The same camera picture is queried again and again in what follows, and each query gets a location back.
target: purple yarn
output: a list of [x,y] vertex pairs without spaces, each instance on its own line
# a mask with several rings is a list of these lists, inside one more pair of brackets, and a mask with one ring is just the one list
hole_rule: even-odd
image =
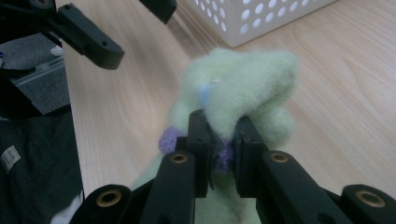
[[173,126],[167,128],[160,139],[160,151],[164,154],[175,151],[177,138],[185,135]]
[[[180,136],[186,136],[186,134],[173,126],[167,128],[159,142],[160,151],[163,154],[175,151],[176,141]],[[233,168],[233,148],[230,140],[222,139],[222,142],[225,148],[222,148],[215,156],[213,169],[218,172],[228,172]]]

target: table surface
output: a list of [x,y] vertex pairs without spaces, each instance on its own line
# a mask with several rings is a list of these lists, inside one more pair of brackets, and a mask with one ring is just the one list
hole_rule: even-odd
[[[126,51],[119,69],[108,71],[64,48],[86,195],[132,186],[158,153],[183,70],[224,47],[184,1],[167,25],[138,1],[71,1]],[[393,0],[340,0],[235,48],[299,57],[286,148],[337,194],[362,183],[396,198],[395,12]]]

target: toy's body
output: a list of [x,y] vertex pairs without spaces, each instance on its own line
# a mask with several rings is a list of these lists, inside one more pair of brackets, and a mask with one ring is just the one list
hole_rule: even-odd
[[[227,173],[233,162],[233,130],[248,115],[270,149],[283,143],[290,135],[292,120],[280,106],[289,99],[296,74],[297,59],[285,51],[214,49],[186,69],[169,113],[169,128],[160,140],[161,152],[175,150],[177,137],[187,135],[190,113],[201,108],[223,142],[214,158],[215,190],[196,200],[195,223],[260,223],[255,200],[239,198],[233,176]],[[155,176],[161,157],[134,183],[136,187]]]

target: basket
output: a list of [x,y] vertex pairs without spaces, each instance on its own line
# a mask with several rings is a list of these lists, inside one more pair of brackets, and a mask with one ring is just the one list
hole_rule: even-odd
[[186,1],[230,47],[236,47],[335,0]]

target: white tag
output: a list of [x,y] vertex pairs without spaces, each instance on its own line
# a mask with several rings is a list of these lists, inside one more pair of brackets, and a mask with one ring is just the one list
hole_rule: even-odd
[[9,147],[5,152],[3,152],[3,155],[1,155],[1,165],[3,166],[3,169],[6,170],[7,174],[14,166],[15,162],[20,158],[21,156],[14,146]]

